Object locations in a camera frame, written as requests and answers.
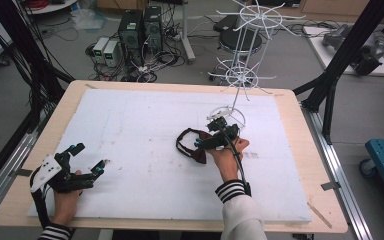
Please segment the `hand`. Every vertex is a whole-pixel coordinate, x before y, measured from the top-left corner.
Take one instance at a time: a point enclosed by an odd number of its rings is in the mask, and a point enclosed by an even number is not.
[[[235,144],[236,151],[239,153],[239,158],[242,161],[242,151],[248,147],[249,141],[243,138],[237,138],[233,143]],[[233,150],[230,146],[221,150],[210,149],[207,150],[207,152],[213,156],[223,182],[238,179],[238,164],[236,163]]]
[[[58,193],[54,191],[55,215],[52,223],[68,226],[77,212],[77,201],[83,190],[72,191],[69,193]]]

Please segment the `gray floor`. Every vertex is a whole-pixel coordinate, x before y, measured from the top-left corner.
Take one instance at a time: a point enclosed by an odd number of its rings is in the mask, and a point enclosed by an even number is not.
[[[214,15],[215,10],[220,9],[206,7],[202,10],[199,6],[204,6],[204,1],[197,1],[195,4],[195,7],[191,7],[190,16]],[[226,11],[236,9],[234,5],[227,4],[224,7]],[[68,11],[60,11],[43,15],[38,22],[52,24],[63,22],[68,17]],[[193,17],[190,20],[189,29],[192,30],[198,24],[207,21],[206,18]],[[96,42],[99,36],[114,34],[118,28],[118,21],[107,20],[103,29],[95,31],[76,32],[71,26],[71,22],[58,26],[59,37],[53,35],[46,39],[45,43],[61,65],[75,78],[88,79],[94,71],[90,58],[84,53],[86,47]],[[202,24],[199,27],[206,30],[211,28],[211,24]],[[212,31],[195,34],[217,35]],[[216,56],[225,59],[228,58],[227,54],[217,50],[216,38],[190,38],[190,42],[196,54],[195,63],[158,71],[157,83],[216,84],[208,80],[207,72],[216,64]],[[261,76],[277,76],[277,78],[262,81],[260,86],[294,89],[316,78],[322,71],[322,66],[307,39],[279,32],[270,43],[260,71]],[[29,89],[14,65],[0,66],[0,150],[29,111],[28,93]],[[308,93],[301,94],[298,99],[303,100],[307,95]],[[384,138],[384,77],[344,75],[337,86],[332,122],[333,145],[373,238],[383,240],[384,185],[380,179],[362,178],[358,170],[359,162],[368,158],[364,143],[372,138]],[[39,233],[39,228],[0,227],[0,239],[13,238],[14,234],[17,234],[20,239],[34,239]],[[98,230],[80,229],[74,239],[97,239],[98,234]],[[176,239],[176,236],[178,233],[164,233],[164,239]],[[268,237],[269,239],[292,239],[290,234],[281,233],[268,233]],[[326,240],[355,239],[351,230],[345,234],[316,234],[315,237]]]

